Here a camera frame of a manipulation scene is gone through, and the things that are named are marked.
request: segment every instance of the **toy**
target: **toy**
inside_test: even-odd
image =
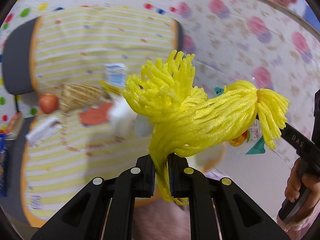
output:
[[[59,108],[59,99],[54,94],[44,94],[39,98],[39,106],[45,114],[50,114]]]
[[[98,108],[89,107],[87,111],[79,114],[82,124],[95,125],[109,121],[108,113],[112,107],[112,103],[103,102]]]
[[[269,89],[260,89],[248,81],[237,81],[224,87],[224,94],[208,99],[203,88],[192,87],[196,68],[194,54],[173,50],[162,64],[147,61],[141,67],[141,78],[128,77],[123,96],[137,114],[154,124],[149,154],[155,164],[162,197],[173,199],[169,188],[167,157],[192,156],[210,146],[235,139],[243,134],[258,114],[266,145],[275,149],[279,129],[285,127],[289,100]]]

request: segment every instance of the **yellow striped mat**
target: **yellow striped mat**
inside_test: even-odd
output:
[[[166,59],[177,49],[177,22],[135,9],[71,8],[41,16],[32,35],[30,73],[39,93],[61,84],[100,86],[106,64],[123,63],[139,73],[147,60]]]
[[[108,123],[84,127],[80,112],[54,112],[63,129],[24,154],[21,199],[33,227],[41,227],[92,178],[117,177],[148,154],[150,138],[133,131],[123,140],[114,138]],[[51,115],[40,115],[35,125]]]

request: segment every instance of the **yellow yarn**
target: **yellow yarn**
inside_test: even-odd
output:
[[[192,87],[194,54],[172,51],[162,64],[147,61],[141,78],[129,76],[123,96],[137,114],[154,124],[149,154],[155,164],[164,200],[186,204],[170,194],[167,157],[192,156],[208,147],[237,138],[258,114],[265,143],[275,149],[274,138],[285,127],[289,100],[269,89],[257,90],[248,81],[224,87],[224,94],[208,99],[203,88]]]

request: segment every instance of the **label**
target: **label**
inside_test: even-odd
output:
[[[256,142],[262,136],[259,120],[254,120],[253,125],[248,129],[248,134],[250,137],[247,137],[247,142]]]
[[[127,79],[127,67],[124,64],[107,64],[106,65],[106,83],[111,86],[125,87]]]
[[[41,203],[40,196],[31,196],[31,208],[36,210],[42,210],[42,203]]]
[[[121,94],[127,80],[127,67],[122,63],[106,64],[105,80],[101,82],[107,92]]]

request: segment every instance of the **finger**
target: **finger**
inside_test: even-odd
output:
[[[295,190],[293,187],[288,186],[284,191],[284,196],[291,202],[294,202],[296,199],[299,198],[299,191]]]
[[[298,178],[298,170],[299,170],[299,161],[296,160],[293,168],[291,169],[289,179],[287,181],[287,185],[292,186],[295,190],[299,191],[301,188],[301,179]]]
[[[302,183],[311,191],[320,192],[320,177],[311,174],[303,174]]]
[[[310,174],[302,176],[303,184],[311,190],[305,203],[299,209],[297,215],[305,216],[309,214],[320,199],[320,178]]]

